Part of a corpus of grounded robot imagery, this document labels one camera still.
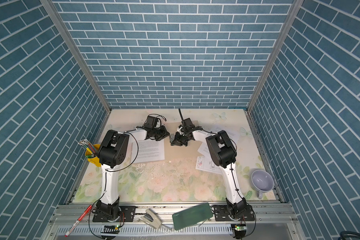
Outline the beige cardboard folder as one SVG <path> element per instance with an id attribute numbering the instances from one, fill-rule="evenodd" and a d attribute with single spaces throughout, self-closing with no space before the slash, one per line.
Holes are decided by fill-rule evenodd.
<path id="1" fill-rule="evenodd" d="M 138 141 L 143 141 L 143 131 L 141 129 L 132 130 L 132 134 L 129 137 L 128 150 L 126 155 L 126 161 L 135 161 L 132 160 L 132 148 L 130 147 L 131 142 L 134 140 L 136 144 Z M 198 152 L 198 149 L 201 146 L 201 142 L 198 141 L 189 141 L 188 146 L 171 146 L 170 137 L 166 137 L 164 140 L 165 144 L 165 159 L 166 161 L 176 160 L 176 159 L 191 159 L 196 160 L 198 156 L 202 154 Z"/>

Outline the printed text paper sheet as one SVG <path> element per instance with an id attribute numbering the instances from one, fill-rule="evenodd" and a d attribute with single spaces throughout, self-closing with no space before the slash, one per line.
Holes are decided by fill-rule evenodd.
<path id="1" fill-rule="evenodd" d="M 132 160 L 136 158 L 135 163 L 148 163 L 163 161 L 165 159 L 164 140 L 143 140 L 136 142 L 133 140 L 130 144 L 132 148 Z"/>

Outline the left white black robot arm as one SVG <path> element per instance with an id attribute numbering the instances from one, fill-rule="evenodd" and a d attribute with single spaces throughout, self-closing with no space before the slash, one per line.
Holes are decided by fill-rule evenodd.
<path id="1" fill-rule="evenodd" d="M 133 130 L 118 132 L 107 131 L 98 151 L 98 158 L 102 169 L 102 193 L 95 201 L 93 210 L 99 217 L 108 222 L 114 222 L 121 217 L 120 196 L 118 193 L 119 172 L 130 167 L 137 158 L 127 166 L 122 163 L 127 157 L 128 150 L 136 144 L 138 154 L 139 141 L 155 140 L 157 142 L 170 135 L 163 121 L 167 119 L 159 114 L 149 114 L 140 127 Z"/>

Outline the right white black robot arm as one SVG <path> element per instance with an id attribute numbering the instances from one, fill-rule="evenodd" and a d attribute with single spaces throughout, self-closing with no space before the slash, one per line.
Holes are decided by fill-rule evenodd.
<path id="1" fill-rule="evenodd" d="M 207 145 L 213 163 L 223 173 L 229 216 L 232 219 L 241 218 L 248 209 L 248 204 L 240 190 L 236 173 L 237 147 L 226 131 L 208 132 L 200 126 L 195 126 L 191 119 L 187 118 L 179 125 L 171 145 L 187 146 L 191 140 Z"/>

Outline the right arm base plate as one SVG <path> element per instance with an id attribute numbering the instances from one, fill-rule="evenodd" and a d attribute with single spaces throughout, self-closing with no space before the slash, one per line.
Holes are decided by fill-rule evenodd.
<path id="1" fill-rule="evenodd" d="M 216 222 L 227 221 L 254 221 L 256 219 L 255 213 L 251 205 L 237 208 L 235 206 L 227 205 L 212 205 L 212 213 Z"/>

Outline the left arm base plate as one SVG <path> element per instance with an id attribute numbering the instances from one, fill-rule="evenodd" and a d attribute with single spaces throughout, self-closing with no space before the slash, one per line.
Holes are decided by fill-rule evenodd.
<path id="1" fill-rule="evenodd" d="M 93 222 L 114 223 L 133 222 L 135 217 L 135 206 L 121 206 L 118 209 L 113 207 L 101 207 L 92 210 Z"/>

